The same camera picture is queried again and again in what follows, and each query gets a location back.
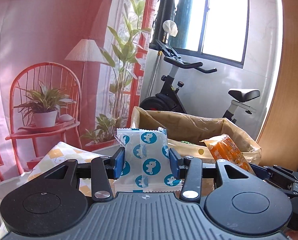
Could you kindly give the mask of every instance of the gray ribbed plate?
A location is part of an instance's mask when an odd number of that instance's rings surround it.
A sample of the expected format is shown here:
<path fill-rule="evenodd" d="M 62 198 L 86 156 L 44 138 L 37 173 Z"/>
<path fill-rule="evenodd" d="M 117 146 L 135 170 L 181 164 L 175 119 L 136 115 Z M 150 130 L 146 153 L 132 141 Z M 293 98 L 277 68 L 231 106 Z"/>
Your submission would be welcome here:
<path fill-rule="evenodd" d="M 9 233 L 4 240 L 242 240 L 214 226 L 195 203 L 178 200 L 173 193 L 118 193 L 106 203 L 95 203 L 85 218 L 70 230 L 46 237 Z M 255 237 L 284 240 L 282 233 Z"/>

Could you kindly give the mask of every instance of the white flower pot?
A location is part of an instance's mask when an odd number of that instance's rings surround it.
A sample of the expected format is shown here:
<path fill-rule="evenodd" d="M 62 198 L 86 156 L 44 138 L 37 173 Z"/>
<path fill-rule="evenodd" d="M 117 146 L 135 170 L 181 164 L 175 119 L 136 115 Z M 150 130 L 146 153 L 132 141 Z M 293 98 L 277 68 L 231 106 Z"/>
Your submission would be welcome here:
<path fill-rule="evenodd" d="M 51 127 L 55 126 L 57 111 L 48 113 L 35 113 L 33 114 L 33 121 L 36 127 Z"/>

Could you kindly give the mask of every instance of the exercise bike seat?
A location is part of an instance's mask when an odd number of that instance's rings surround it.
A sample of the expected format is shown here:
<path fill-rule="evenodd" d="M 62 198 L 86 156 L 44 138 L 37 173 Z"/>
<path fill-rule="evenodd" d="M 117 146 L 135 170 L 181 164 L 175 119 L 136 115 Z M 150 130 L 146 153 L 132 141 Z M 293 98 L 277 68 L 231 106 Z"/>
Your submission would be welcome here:
<path fill-rule="evenodd" d="M 260 96 L 259 89 L 230 89 L 228 94 L 235 100 L 244 103 Z"/>

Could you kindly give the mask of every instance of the blue and white package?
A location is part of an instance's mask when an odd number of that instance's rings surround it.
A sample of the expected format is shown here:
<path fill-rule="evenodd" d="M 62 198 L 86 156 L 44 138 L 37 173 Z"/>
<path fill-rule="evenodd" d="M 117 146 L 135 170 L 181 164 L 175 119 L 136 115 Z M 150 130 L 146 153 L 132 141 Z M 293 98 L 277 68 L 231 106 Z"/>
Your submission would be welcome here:
<path fill-rule="evenodd" d="M 118 128 L 116 139 L 125 147 L 125 164 L 116 192 L 171 192 L 181 190 L 169 161 L 166 129 Z"/>

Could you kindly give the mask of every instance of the exercise bike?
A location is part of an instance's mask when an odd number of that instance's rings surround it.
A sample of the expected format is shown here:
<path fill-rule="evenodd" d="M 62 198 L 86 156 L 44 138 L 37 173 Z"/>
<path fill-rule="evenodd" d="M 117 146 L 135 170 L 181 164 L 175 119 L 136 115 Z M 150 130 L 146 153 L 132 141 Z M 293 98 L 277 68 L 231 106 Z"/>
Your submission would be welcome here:
<path fill-rule="evenodd" d="M 174 89 L 172 86 L 174 77 L 178 69 L 196 69 L 205 74 L 217 72 L 217 69 L 213 68 L 205 70 L 201 68 L 203 66 L 202 62 L 189 63 L 183 61 L 178 52 L 174 48 L 170 47 L 168 44 L 164 44 L 161 41 L 156 41 L 156 44 L 158 50 L 162 51 L 164 54 L 164 61 L 172 64 L 172 69 L 167 76 L 163 75 L 161 77 L 161 80 L 164 81 L 164 84 L 160 93 L 157 93 L 154 97 L 148 97 L 143 100 L 140 104 L 140 107 L 144 110 L 172 111 L 186 114 L 187 112 L 177 95 L 179 89 L 184 86 L 184 83 L 179 81 L 177 84 L 178 87 L 176 89 Z M 233 119 L 233 115 L 237 107 L 245 109 L 245 112 L 247 114 L 256 112 L 254 108 L 244 103 L 259 97 L 260 91 L 258 89 L 230 89 L 228 93 L 235 100 L 231 101 L 230 107 L 228 108 L 228 110 L 225 111 L 225 114 L 223 115 L 224 118 L 227 118 L 233 123 L 236 123 L 236 119 Z"/>

